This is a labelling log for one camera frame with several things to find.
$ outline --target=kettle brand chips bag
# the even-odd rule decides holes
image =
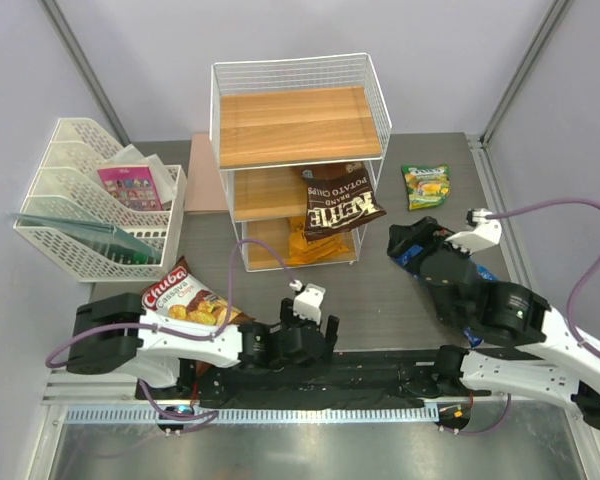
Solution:
[[[305,236],[320,240],[385,215],[360,162],[301,167],[307,184]]]
[[[228,304],[196,279],[185,258],[181,257],[162,280],[142,292],[142,306],[176,320],[220,326],[227,316]],[[252,320],[231,306],[229,323]],[[196,372],[202,375],[209,368],[208,363],[197,362]]]

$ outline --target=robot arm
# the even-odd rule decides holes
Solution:
[[[328,358],[337,340],[337,317],[329,316],[326,336],[320,331],[324,293],[324,288],[309,284],[293,300],[282,301],[279,324],[229,325],[212,341],[197,342],[191,341],[192,335],[208,336],[217,327],[146,311],[138,295],[124,294],[87,304],[77,311],[74,336],[112,323],[133,322],[151,328],[107,332],[77,342],[69,351],[67,371],[83,375],[127,373],[153,388],[164,389],[178,382],[181,360],[254,373],[279,370],[288,364],[309,365]]]
[[[486,219],[489,213],[469,212],[467,219],[475,230],[439,242],[420,259],[417,274],[442,323],[470,327],[488,343],[530,353],[552,365],[442,347],[441,368],[453,376],[448,368],[455,365],[457,379],[471,390],[499,390],[579,410],[585,421],[600,429],[600,358],[578,344],[565,318],[545,299],[521,285],[482,278],[469,259],[500,238],[499,222]],[[580,333],[600,350],[600,340]]]

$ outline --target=gray wall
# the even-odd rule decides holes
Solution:
[[[210,66],[368,52],[394,132],[481,133],[551,0],[58,0],[134,141],[209,128]]]
[[[600,201],[600,0],[574,2],[496,133],[492,158],[509,208],[561,196]],[[536,288],[564,312],[600,252],[600,214],[554,207],[516,224]],[[600,272],[575,314],[600,338]]]
[[[103,122],[37,2],[0,2],[0,480],[22,478],[51,348],[71,334],[88,287],[12,229],[58,117]]]

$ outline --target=gray table surface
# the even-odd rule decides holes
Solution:
[[[189,142],[140,144],[146,154],[158,153],[165,163],[188,164]],[[451,194],[435,209],[407,210],[400,166],[450,166]],[[411,224],[431,215],[453,230],[464,229],[466,211],[486,206],[471,152],[463,134],[393,135],[378,186],[377,199],[387,215],[369,224],[361,259],[296,269],[297,277],[327,289],[323,312],[340,318],[337,349],[430,349],[441,344],[466,345],[464,337],[437,322],[418,283],[386,255],[392,224]],[[180,253],[194,275],[219,295],[227,294],[227,266],[235,235],[228,214],[185,216]],[[475,260],[500,279],[508,279],[502,252],[493,248]],[[247,273],[241,261],[234,268],[235,305],[265,323],[276,323],[280,300],[291,296],[280,271]],[[146,284],[101,283],[93,299],[139,291]]]

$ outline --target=brown chip bag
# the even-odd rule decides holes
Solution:
[[[344,165],[346,173],[334,178],[308,178],[307,184],[307,220],[305,235],[307,240],[315,241],[335,233],[348,232],[364,225],[387,212],[376,202],[367,169],[359,162]],[[320,171],[312,167],[317,174],[334,173],[335,167]]]
[[[305,217],[289,219],[289,260],[288,265],[308,265],[318,260],[324,260],[341,253],[351,251],[344,243],[344,235],[338,233],[329,238],[310,242],[304,234]]]
[[[227,314],[227,301],[205,287],[191,274],[184,257],[158,283],[142,292],[142,305],[161,315],[176,320],[201,323],[203,325],[222,325]],[[249,317],[231,306],[229,323],[251,321]],[[198,362],[197,374],[202,375],[210,365]]]

